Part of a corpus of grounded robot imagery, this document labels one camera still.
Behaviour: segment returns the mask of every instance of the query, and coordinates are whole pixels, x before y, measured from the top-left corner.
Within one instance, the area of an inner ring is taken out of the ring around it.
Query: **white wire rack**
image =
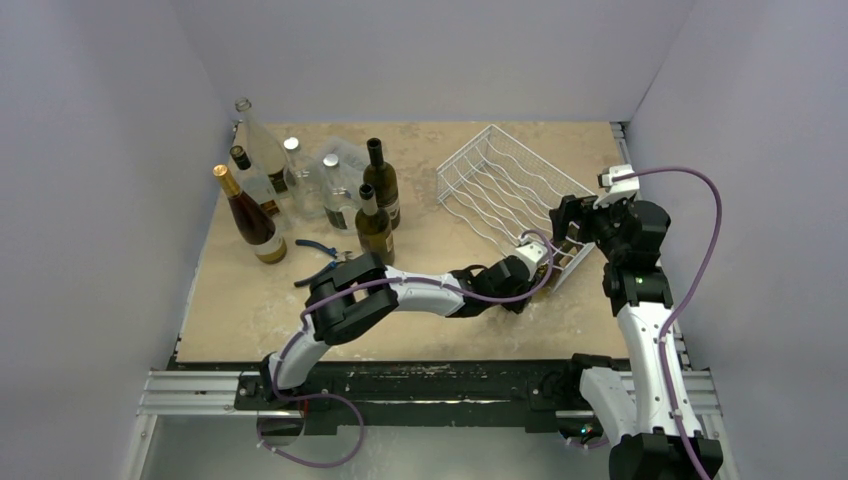
[[[548,211],[559,206],[563,196],[593,194],[495,125],[445,161],[436,177],[438,202],[504,255],[512,254],[525,230],[535,228],[550,236]],[[559,247],[554,289],[594,245],[566,242]]]

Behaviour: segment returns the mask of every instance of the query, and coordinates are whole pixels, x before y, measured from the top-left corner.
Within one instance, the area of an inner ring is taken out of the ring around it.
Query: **bottle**
[[[365,183],[359,187],[362,208],[356,212],[356,234],[362,252],[374,252],[386,265],[395,262],[392,221],[384,208],[377,206],[374,187]]]
[[[247,153],[239,145],[235,145],[230,149],[230,157],[235,162],[238,170],[234,172],[234,176],[241,188],[247,195],[256,200],[256,203],[262,207],[262,210],[269,217],[274,218],[282,212],[277,194],[274,191],[274,186],[271,185],[271,180],[265,175],[261,167],[252,165]]]
[[[256,119],[251,110],[252,106],[250,100],[244,97],[236,100],[236,111],[244,116],[244,125],[247,127],[247,151],[271,179],[277,196],[288,196],[286,152],[268,127]]]
[[[256,258],[265,263],[277,263],[285,258],[287,248],[282,229],[239,187],[226,165],[215,166],[212,173],[227,196],[239,233],[253,248]]]
[[[300,147],[300,141],[289,137],[283,141],[283,148],[289,158],[289,172],[286,176],[294,180],[289,191],[294,197],[294,204],[303,218],[319,218],[324,215],[324,203],[321,200],[321,166]]]
[[[341,233],[356,233],[356,212],[359,202],[353,198],[350,184],[339,169],[339,156],[331,153],[324,157],[324,186],[321,189],[324,212],[330,225]]]
[[[362,181],[370,184],[377,192],[377,206],[385,208],[392,219],[392,229],[400,225],[400,202],[397,193],[397,173],[394,167],[383,160],[383,142],[372,138],[366,143],[371,165],[365,167]]]

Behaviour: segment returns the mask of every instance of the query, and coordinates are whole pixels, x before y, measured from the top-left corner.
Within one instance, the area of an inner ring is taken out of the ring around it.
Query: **white wall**
[[[4,1],[0,45],[0,476],[116,478],[226,112],[165,0]]]
[[[629,120],[694,0],[171,0],[274,121]]]
[[[725,201],[682,326],[709,366],[743,478],[844,478],[848,415],[848,4],[701,0],[629,130],[637,167],[682,164]],[[683,295],[712,199],[680,175],[663,264]]]

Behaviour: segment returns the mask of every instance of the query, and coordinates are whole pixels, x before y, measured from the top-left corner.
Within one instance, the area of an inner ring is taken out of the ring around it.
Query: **blue-handled pliers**
[[[330,260],[330,263],[328,263],[327,266],[322,268],[315,275],[312,275],[309,278],[304,278],[303,280],[298,280],[298,281],[294,282],[294,286],[297,287],[297,288],[305,287],[305,286],[309,285],[310,283],[312,283],[312,280],[314,280],[315,277],[317,277],[319,275],[323,275],[325,272],[328,272],[328,271],[336,268],[337,266],[339,266],[340,263],[347,262],[348,260],[353,258],[353,252],[351,252],[350,250],[340,252],[340,251],[336,250],[335,247],[328,247],[328,246],[323,245],[321,243],[318,243],[314,240],[303,240],[302,238],[298,238],[297,240],[294,241],[294,244],[298,245],[300,247],[317,248],[318,250],[321,250],[322,252],[326,253],[327,255],[333,257],[333,259]]]

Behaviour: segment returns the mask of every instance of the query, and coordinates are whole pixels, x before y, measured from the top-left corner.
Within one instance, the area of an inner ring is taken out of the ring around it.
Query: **beige tabletop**
[[[307,151],[335,135],[357,145],[383,140],[398,172],[402,221],[394,232],[394,266],[441,274],[471,264],[492,265],[503,255],[436,202],[436,167],[485,123],[282,124],[281,138],[297,136]],[[607,123],[499,123],[507,133],[578,182],[597,190],[596,175],[621,163]],[[209,182],[214,182],[209,172]],[[289,213],[292,205],[286,205]],[[323,219],[292,219],[286,258],[264,265],[239,236],[223,195],[218,198],[179,348],[180,362],[258,361],[280,349],[300,326],[308,288],[292,282],[329,261],[294,245],[318,240],[360,252],[355,236],[335,233]],[[332,348],[324,360],[486,360],[568,358],[573,353],[626,356],[616,320],[603,295],[603,255],[593,251],[555,292],[534,297],[520,315],[492,307],[475,318],[393,313],[358,340]]]

